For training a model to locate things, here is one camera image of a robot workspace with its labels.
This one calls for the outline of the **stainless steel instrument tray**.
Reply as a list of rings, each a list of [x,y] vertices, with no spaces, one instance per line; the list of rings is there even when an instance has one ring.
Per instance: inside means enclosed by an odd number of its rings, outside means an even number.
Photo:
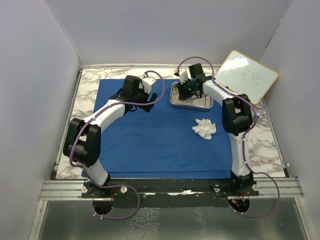
[[[214,100],[211,96],[204,94],[201,98],[195,95],[187,100],[179,99],[178,82],[171,85],[169,102],[172,107],[177,109],[194,110],[194,111],[209,111],[214,106]]]

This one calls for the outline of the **blue surgical drape cloth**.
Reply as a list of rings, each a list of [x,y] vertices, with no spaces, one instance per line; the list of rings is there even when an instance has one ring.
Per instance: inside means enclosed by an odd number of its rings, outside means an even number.
[[[222,107],[217,102],[209,111],[172,107],[172,84],[171,79],[156,83],[159,101],[150,112],[137,108],[103,131],[99,160],[113,178],[230,178],[232,149]],[[215,123],[211,140],[194,133],[196,119]]]

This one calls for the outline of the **white gauze pieces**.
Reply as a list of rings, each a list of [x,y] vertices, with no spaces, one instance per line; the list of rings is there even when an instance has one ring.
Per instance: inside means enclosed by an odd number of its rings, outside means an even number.
[[[205,140],[211,140],[212,135],[217,131],[216,124],[212,123],[210,119],[196,119],[195,122],[197,125],[192,127],[194,133]]]

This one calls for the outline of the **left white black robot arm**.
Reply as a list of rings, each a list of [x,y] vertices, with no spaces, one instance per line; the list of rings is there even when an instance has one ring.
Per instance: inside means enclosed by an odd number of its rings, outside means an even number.
[[[97,196],[106,197],[111,190],[110,175],[99,160],[103,131],[137,108],[150,112],[157,102],[158,94],[152,92],[156,83],[157,79],[147,73],[142,78],[128,75],[123,86],[105,105],[88,117],[73,118],[69,122],[62,153],[69,158],[70,165],[82,169],[94,184],[93,191]]]

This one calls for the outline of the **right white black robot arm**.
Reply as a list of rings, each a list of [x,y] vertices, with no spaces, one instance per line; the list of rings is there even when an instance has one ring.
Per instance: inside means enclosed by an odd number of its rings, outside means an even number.
[[[187,100],[192,96],[206,94],[212,97],[222,107],[221,122],[228,133],[232,167],[229,190],[236,196],[242,195],[253,184],[253,173],[246,166],[248,139],[245,133],[253,124],[253,116],[249,98],[246,94],[236,95],[216,82],[213,76],[206,76],[200,63],[191,65],[189,70],[178,68],[175,75],[179,77],[177,88],[179,98]]]

